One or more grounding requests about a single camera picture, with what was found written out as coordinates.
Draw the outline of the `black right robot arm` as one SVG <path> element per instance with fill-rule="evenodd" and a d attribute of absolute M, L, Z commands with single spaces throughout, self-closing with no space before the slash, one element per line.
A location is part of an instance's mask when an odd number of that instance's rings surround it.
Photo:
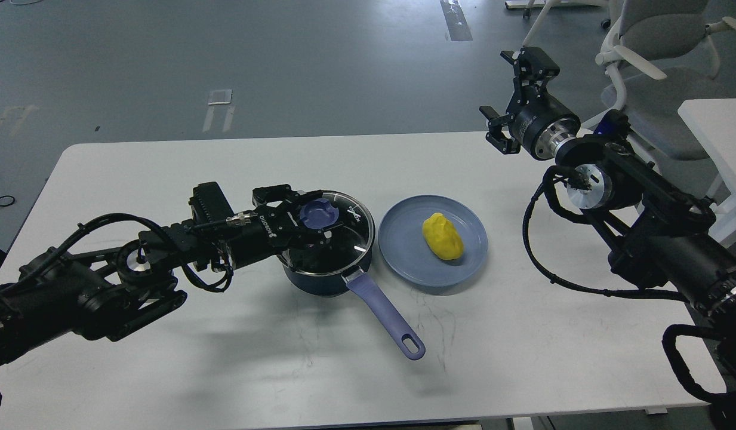
<path fill-rule="evenodd" d="M 708 326 L 670 325 L 662 336 L 681 386 L 709 403 L 717 429 L 736 429 L 736 390 L 713 394 L 693 377 L 676 342 L 688 336 L 717 343 L 715 355 L 736 380 L 736 257 L 708 231 L 716 221 L 708 199 L 684 193 L 633 152 L 627 115 L 608 110 L 595 129 L 580 135 L 580 119 L 547 90 L 561 69 L 540 47 L 502 51 L 513 69 L 513 96 L 503 115 L 490 106 L 486 140 L 503 154 L 525 149 L 554 160 L 529 201 L 522 239 L 532 264 L 551 283 L 573 291 L 625 299 L 678 300 Z M 591 226 L 609 247 L 611 272 L 632 290 L 589 288 L 546 269 L 531 250 L 529 224 L 540 198 L 552 212 Z"/>

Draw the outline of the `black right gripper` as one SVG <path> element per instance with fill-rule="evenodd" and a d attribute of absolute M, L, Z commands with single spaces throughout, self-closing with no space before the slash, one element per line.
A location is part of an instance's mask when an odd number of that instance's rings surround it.
<path fill-rule="evenodd" d="M 488 126 L 486 141 L 504 155 L 518 154 L 522 146 L 534 159 L 554 158 L 559 142 L 581 126 L 578 115 L 548 96 L 547 84 L 561 68 L 540 47 L 502 51 L 501 57 L 513 68 L 513 97 L 505 115 L 492 106 L 479 107 Z M 505 126 L 512 138 L 505 136 Z"/>

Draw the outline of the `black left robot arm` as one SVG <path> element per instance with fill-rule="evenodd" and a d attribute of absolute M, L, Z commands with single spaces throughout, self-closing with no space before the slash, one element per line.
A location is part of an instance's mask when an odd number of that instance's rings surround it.
<path fill-rule="evenodd" d="M 341 226 L 322 190 L 284 183 L 253 198 L 252 210 L 235 213 L 218 183 L 201 183 L 180 223 L 106 213 L 79 224 L 0 286 L 0 367 L 69 332 L 117 341 L 168 315 L 187 299 L 175 269 L 196 288 L 224 292 L 235 270 L 324 247 Z"/>

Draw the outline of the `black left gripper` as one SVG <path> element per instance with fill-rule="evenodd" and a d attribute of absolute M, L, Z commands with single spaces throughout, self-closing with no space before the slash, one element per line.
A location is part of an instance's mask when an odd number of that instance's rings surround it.
<path fill-rule="evenodd" d="M 255 210 L 227 217 L 227 248 L 232 267 L 243 268 L 283 253 L 302 228 L 300 221 L 286 210 L 321 199 L 323 193 L 323 190 L 295 191 L 291 185 L 253 189 L 251 203 Z M 280 203 L 283 208 L 264 206 L 271 203 Z M 346 231 L 343 226 L 329 231 L 331 236 L 325 239 L 324 245 L 290 248 L 283 253 L 283 263 L 300 272 L 342 269 L 347 265 Z"/>

